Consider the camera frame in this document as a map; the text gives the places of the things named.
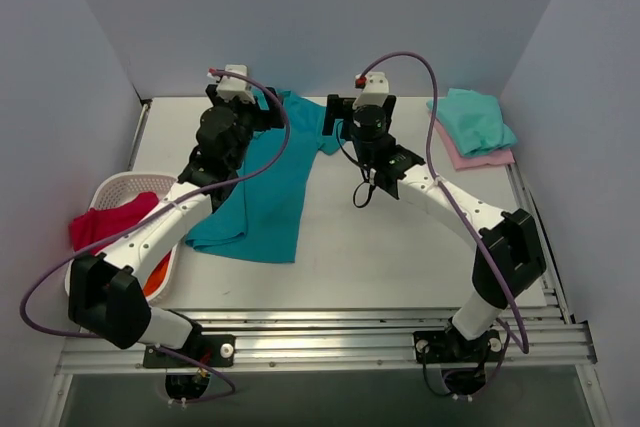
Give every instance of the white wall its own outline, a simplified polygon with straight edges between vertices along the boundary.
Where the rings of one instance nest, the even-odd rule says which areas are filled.
[[[210,66],[245,63],[306,95],[347,91],[375,56],[415,49],[443,89],[498,94],[549,0],[87,0],[143,96],[202,95]],[[424,95],[409,61],[394,90]]]
[[[126,167],[140,104],[84,0],[0,0],[0,424],[39,420],[61,339],[22,325],[23,291],[69,251],[67,223]],[[61,278],[32,304],[64,327]]]
[[[615,425],[640,419],[639,0],[552,0],[502,95]]]

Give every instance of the white laundry basket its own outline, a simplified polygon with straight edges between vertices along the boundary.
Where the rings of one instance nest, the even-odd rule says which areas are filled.
[[[105,180],[91,200],[90,207],[96,210],[113,209],[131,202],[142,192],[154,192],[159,198],[164,197],[176,182],[176,178],[171,175],[158,174],[153,172],[123,172],[116,174]],[[155,292],[147,297],[150,304],[157,303],[166,295],[169,286],[169,279],[173,273],[173,267],[178,257],[177,244],[171,250],[171,257],[167,266],[167,273],[162,284]],[[69,295],[69,283],[71,280],[71,262],[67,266],[64,278],[64,288]]]

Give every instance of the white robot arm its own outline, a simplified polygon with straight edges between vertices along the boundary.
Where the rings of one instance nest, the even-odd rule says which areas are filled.
[[[247,74],[241,65],[228,65],[226,71]],[[207,194],[199,193],[200,189],[237,178],[255,131],[284,126],[276,105],[267,99],[269,109],[261,110],[249,85],[240,79],[223,77],[219,84],[207,87],[207,95],[213,106],[201,117],[198,145],[188,165],[145,217],[157,218],[71,265],[70,319],[122,349],[141,342],[178,349],[192,358],[208,351],[199,324],[150,307],[141,286],[166,253],[217,210],[233,186]]]
[[[441,188],[446,187],[496,261],[513,296],[526,290],[546,269],[533,218],[521,209],[503,212],[441,176],[433,178],[421,157],[397,144],[389,134],[396,99],[389,95],[389,83],[383,72],[356,76],[356,88],[362,89],[362,93],[355,99],[336,95],[327,98],[323,133],[330,135],[335,121],[342,119],[341,136],[353,142],[356,163],[367,171],[364,177],[369,179],[372,188],[380,188],[396,199],[421,208],[475,250],[476,239]],[[476,250],[472,282],[471,297],[451,319],[452,327],[462,337],[461,342],[470,345],[486,334],[507,307],[504,292],[479,250]]]

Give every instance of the pink cloth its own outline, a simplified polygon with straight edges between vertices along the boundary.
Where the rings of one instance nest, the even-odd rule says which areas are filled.
[[[508,165],[515,162],[511,149],[494,150],[490,154],[481,155],[480,157],[462,157],[456,148],[456,144],[453,143],[444,126],[438,120],[436,120],[435,127],[440,139],[442,139],[444,148],[447,149],[453,168],[456,170],[472,169],[484,165]]]

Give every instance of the red cloth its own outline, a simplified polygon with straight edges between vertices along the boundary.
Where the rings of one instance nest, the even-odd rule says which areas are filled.
[[[136,225],[156,205],[158,205],[158,196],[153,192],[143,192],[131,202],[115,209],[89,209],[86,214],[73,219],[69,224],[73,250],[78,251],[93,242]],[[106,245],[103,245],[93,249],[91,253],[96,254],[105,247]]]

